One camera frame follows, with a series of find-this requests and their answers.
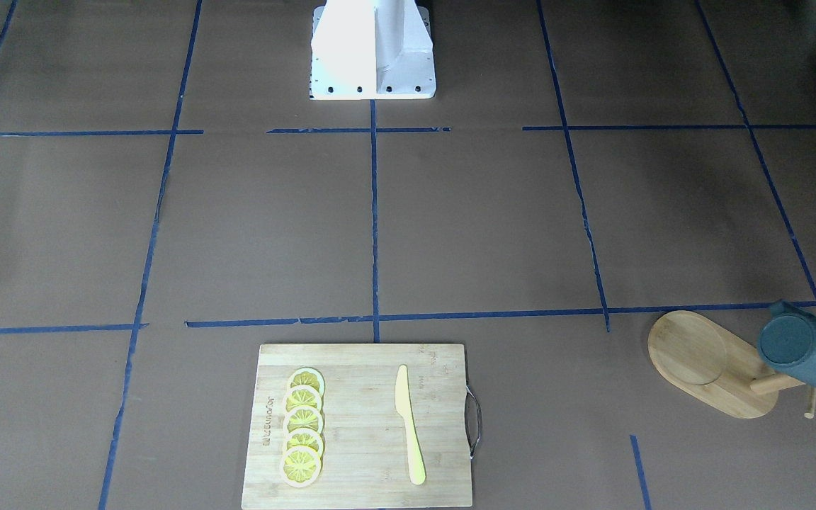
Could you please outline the blue ribbed cup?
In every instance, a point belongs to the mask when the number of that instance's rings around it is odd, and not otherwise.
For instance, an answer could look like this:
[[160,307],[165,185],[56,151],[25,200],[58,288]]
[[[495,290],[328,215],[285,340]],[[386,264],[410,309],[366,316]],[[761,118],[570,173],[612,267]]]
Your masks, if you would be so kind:
[[785,300],[769,307],[770,322],[762,327],[757,351],[765,364],[816,387],[816,316]]

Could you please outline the wooden cup storage rack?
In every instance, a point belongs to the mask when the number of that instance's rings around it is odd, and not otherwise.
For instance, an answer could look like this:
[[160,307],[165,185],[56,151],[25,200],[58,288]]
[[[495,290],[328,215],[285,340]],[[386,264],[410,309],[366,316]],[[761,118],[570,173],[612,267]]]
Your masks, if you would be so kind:
[[804,385],[770,368],[744,339],[693,311],[661,316],[649,330],[647,350],[668,382],[736,419],[763,417],[781,390]]

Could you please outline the wooden cutting board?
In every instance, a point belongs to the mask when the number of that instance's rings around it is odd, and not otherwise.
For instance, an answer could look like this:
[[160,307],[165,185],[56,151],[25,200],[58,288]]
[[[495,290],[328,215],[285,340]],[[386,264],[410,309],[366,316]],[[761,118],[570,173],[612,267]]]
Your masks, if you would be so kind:
[[[395,409],[399,365],[426,467],[413,485],[404,421]],[[281,478],[288,378],[300,367],[326,380],[326,443],[314,484]],[[260,348],[241,494],[243,509],[469,507],[472,446],[466,427],[466,355],[460,344],[265,344]]]

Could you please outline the yellow plastic knife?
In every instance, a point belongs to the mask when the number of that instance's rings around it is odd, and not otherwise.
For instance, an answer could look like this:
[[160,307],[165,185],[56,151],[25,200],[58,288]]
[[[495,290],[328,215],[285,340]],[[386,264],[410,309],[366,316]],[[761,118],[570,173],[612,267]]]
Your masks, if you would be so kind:
[[410,482],[413,485],[423,485],[426,482],[426,467],[417,435],[417,424],[412,413],[409,371],[405,364],[399,365],[396,372],[395,409],[404,421],[406,463]]

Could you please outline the white pedestal column base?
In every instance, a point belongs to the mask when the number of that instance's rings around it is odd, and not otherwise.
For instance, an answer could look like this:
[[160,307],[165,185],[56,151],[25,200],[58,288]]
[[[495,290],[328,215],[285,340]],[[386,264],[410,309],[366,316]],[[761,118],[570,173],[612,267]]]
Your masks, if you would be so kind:
[[430,10],[415,1],[327,1],[313,11],[310,43],[312,100],[436,94]]

